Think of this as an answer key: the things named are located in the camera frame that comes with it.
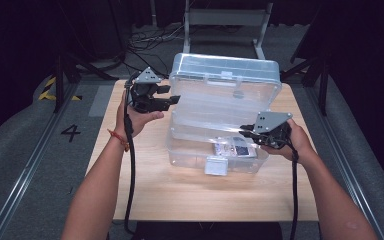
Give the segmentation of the clear plastic storage box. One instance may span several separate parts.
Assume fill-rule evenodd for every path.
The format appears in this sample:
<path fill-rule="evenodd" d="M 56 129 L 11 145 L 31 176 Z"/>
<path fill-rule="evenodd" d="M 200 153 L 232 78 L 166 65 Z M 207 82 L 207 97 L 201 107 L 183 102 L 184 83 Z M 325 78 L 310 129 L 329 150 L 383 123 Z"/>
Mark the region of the clear plastic storage box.
<path fill-rule="evenodd" d="M 241 125 L 254 124 L 282 89 L 279 65 L 271 60 L 179 53 L 169 75 L 171 93 L 180 96 L 167 134 L 169 161 L 210 175 L 256 173 L 268 154 L 243 137 Z M 217 156 L 218 137 L 238 136 L 253 147 L 251 158 Z"/>

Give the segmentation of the person's left hand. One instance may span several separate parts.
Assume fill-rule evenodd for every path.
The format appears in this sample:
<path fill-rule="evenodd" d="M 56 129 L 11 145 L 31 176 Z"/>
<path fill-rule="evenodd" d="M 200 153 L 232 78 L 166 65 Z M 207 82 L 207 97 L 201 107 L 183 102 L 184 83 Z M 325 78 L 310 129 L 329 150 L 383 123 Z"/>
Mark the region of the person's left hand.
<path fill-rule="evenodd" d="M 125 103 L 125 94 L 122 94 L 122 100 L 117 109 L 114 131 L 123 137 L 126 137 L 125 114 L 129 115 L 129 119 L 132 122 L 133 137 L 137 136 L 147 123 L 162 119 L 164 117 L 164 113 L 161 111 L 154 111 L 150 113 L 139 113 L 135 111 L 129 104 Z"/>

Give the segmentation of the metal floor rail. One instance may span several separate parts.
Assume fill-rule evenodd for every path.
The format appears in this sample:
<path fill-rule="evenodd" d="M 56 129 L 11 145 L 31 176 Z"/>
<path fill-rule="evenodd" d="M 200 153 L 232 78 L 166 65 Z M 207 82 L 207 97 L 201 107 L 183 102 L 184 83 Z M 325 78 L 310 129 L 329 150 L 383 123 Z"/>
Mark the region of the metal floor rail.
<path fill-rule="evenodd" d="M 19 177 L 16 179 L 14 186 L 12 187 L 11 192 L 6 199 L 6 202 L 1 208 L 0 240 L 26 190 L 28 189 L 32 178 L 43 159 L 43 155 L 49 145 L 50 138 L 54 133 L 56 126 L 60 122 L 60 119 L 62 118 L 64 111 L 67 109 L 72 95 L 76 92 L 77 88 L 77 84 L 69 84 L 67 88 L 62 92 L 62 96 L 58 97 L 58 100 L 64 99 L 64 101 L 59 105 L 58 111 L 50 116 L 46 127 L 41 133 L 37 144 L 35 145 L 31 155 L 28 158 L 27 163 L 23 166 L 23 169 Z"/>
<path fill-rule="evenodd" d="M 333 158 L 346 185 L 348 193 L 350 194 L 354 203 L 360 208 L 366 219 L 373 227 L 375 233 L 378 236 L 378 239 L 384 240 L 383 231 L 381 230 L 380 225 L 376 217 L 374 216 L 374 213 L 367 201 L 367 198 L 363 192 L 361 185 L 359 184 L 354 172 L 351 169 L 345 152 L 342 149 L 340 142 L 338 141 L 335 135 L 334 129 L 332 128 L 328 118 L 324 116 L 321 110 L 319 109 L 318 95 L 311 88 L 306 88 L 305 92 L 317 113 L 317 117 L 321 122 L 324 133 L 327 135 L 329 146 L 333 151 Z"/>

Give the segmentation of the small white carton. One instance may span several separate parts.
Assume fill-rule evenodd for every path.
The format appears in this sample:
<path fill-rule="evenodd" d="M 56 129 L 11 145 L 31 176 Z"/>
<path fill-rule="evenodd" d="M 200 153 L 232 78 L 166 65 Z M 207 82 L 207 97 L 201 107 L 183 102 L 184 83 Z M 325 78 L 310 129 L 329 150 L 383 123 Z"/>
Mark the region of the small white carton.
<path fill-rule="evenodd" d="M 214 143 L 214 152 L 217 156 L 251 158 L 256 157 L 256 151 L 253 147 L 249 147 L 244 138 L 218 137 Z"/>

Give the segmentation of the yellow black hazard tape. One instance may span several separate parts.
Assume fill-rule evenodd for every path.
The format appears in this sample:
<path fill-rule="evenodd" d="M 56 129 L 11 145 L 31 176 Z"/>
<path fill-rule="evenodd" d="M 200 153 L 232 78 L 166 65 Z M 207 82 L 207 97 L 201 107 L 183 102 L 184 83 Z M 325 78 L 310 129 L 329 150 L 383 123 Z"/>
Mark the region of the yellow black hazard tape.
<path fill-rule="evenodd" d="M 42 90 L 42 92 L 38 97 L 38 100 L 44 100 L 44 99 L 52 100 L 52 101 L 57 100 L 56 95 L 50 94 L 50 90 L 52 86 L 55 84 L 55 82 L 56 82 L 56 77 L 51 77 L 49 80 L 47 80 L 44 89 Z M 83 96 L 81 95 L 73 95 L 71 98 L 71 100 L 73 101 L 81 101 L 82 99 L 83 99 Z"/>

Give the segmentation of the person's right hand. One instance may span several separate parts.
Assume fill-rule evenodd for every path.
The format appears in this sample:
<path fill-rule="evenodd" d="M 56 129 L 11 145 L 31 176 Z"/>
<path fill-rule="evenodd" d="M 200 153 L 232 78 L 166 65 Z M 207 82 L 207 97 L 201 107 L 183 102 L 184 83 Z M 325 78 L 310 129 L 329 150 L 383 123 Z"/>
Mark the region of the person's right hand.
<path fill-rule="evenodd" d="M 305 165 L 314 156 L 316 156 L 316 152 L 314 151 L 310 140 L 303 128 L 297 125 L 293 119 L 289 119 L 287 123 L 291 127 L 290 138 L 292 145 L 298 153 L 297 162 L 301 165 Z M 289 146 L 284 146 L 282 149 L 274 149 L 268 146 L 261 146 L 261 149 L 267 151 L 269 154 L 281 155 L 288 160 L 293 160 L 292 149 Z"/>

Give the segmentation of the grey metal stand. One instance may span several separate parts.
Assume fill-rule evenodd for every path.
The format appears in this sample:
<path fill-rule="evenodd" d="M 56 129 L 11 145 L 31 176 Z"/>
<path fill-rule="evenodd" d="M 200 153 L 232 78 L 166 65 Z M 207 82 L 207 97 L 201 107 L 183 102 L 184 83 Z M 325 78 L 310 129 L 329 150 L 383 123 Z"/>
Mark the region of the grey metal stand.
<path fill-rule="evenodd" d="M 268 2 L 264 9 L 233 10 L 233 9 L 196 9 L 192 8 L 190 0 L 185 0 L 184 8 L 184 43 L 183 52 L 189 53 L 191 49 L 191 25 L 225 25 L 225 26 L 258 26 L 259 36 L 252 41 L 258 59 L 265 59 L 262 43 L 273 8 L 273 3 Z"/>

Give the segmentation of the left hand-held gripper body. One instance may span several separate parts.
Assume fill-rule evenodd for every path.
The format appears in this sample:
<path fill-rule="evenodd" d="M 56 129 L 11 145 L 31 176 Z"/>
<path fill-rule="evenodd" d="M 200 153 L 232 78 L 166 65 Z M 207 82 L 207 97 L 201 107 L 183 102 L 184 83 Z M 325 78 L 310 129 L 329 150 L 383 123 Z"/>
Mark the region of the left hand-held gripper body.
<path fill-rule="evenodd" d="M 135 72 L 126 82 L 128 103 L 139 113 L 166 111 L 167 103 L 154 97 L 159 86 L 164 85 L 150 67 Z"/>

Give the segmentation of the black stand leg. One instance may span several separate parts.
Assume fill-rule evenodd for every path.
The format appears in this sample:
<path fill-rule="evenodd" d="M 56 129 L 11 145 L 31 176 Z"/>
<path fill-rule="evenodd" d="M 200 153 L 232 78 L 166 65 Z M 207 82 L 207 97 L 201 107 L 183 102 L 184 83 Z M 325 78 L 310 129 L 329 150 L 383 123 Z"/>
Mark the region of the black stand leg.
<path fill-rule="evenodd" d="M 76 68 L 77 65 L 81 65 L 92 74 L 104 80 L 117 80 L 117 77 L 110 76 L 102 70 L 92 64 L 82 60 L 80 57 L 64 52 L 60 53 L 56 58 L 55 63 L 55 84 L 56 84 L 56 103 L 54 112 L 58 113 L 65 102 L 66 97 L 64 96 L 64 77 L 67 77 L 70 84 L 79 83 L 81 76 L 79 70 Z"/>
<path fill-rule="evenodd" d="M 327 60 L 318 57 L 307 59 L 287 71 L 281 71 L 281 81 L 285 82 L 288 78 L 298 74 L 302 70 L 306 70 L 300 80 L 304 87 L 313 87 L 316 82 L 319 82 L 318 107 L 321 114 L 326 116 L 326 98 L 329 76 L 329 64 Z"/>

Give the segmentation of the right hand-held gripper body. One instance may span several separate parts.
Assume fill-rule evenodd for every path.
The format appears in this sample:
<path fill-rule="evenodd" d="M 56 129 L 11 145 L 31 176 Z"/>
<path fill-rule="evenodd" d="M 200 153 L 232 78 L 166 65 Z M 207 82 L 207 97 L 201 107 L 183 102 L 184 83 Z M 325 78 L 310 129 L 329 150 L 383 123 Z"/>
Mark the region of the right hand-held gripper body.
<path fill-rule="evenodd" d="M 254 142 L 274 149 L 283 148 L 288 142 L 291 127 L 287 123 L 292 118 L 286 112 L 259 112 L 254 124 Z"/>

